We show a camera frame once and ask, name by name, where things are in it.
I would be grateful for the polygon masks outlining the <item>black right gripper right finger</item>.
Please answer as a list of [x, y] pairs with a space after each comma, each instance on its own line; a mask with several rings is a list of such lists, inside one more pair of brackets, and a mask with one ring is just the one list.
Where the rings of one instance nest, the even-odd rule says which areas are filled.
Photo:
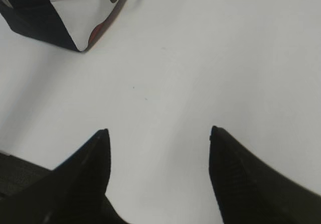
[[223, 223], [320, 223], [320, 195], [268, 166], [217, 126], [210, 134], [209, 176]]

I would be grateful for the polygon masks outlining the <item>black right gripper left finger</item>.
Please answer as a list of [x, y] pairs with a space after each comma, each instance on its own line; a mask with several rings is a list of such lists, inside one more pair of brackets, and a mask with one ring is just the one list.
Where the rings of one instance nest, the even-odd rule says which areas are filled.
[[105, 195], [110, 172], [107, 129], [53, 170], [1, 153], [1, 223], [124, 223]]

